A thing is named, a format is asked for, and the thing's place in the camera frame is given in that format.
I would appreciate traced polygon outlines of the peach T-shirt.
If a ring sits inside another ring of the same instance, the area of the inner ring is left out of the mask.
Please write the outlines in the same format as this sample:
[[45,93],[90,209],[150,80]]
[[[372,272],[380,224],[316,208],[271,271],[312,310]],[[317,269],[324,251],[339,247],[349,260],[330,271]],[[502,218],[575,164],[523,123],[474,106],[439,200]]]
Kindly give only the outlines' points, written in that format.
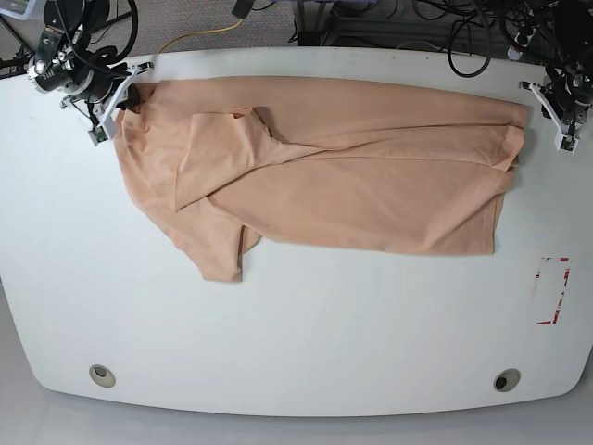
[[524,145],[525,106],[341,79],[139,86],[114,147],[134,205],[215,282],[261,238],[486,255]]

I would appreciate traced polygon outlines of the clear plastic storage box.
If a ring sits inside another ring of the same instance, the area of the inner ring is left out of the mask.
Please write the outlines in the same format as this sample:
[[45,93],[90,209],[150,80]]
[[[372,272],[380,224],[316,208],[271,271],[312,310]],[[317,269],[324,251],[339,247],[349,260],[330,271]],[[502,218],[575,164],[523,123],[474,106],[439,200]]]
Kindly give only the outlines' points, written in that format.
[[35,0],[0,0],[0,13],[17,20],[28,20],[35,8]]

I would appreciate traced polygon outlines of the red tape rectangle marking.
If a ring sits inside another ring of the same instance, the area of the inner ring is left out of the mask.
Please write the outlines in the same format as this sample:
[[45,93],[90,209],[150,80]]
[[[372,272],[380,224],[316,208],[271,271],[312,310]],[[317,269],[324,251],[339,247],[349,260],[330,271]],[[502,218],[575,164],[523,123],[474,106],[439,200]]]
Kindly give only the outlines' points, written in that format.
[[530,306],[530,322],[556,324],[571,271],[568,257],[541,257],[535,275]]

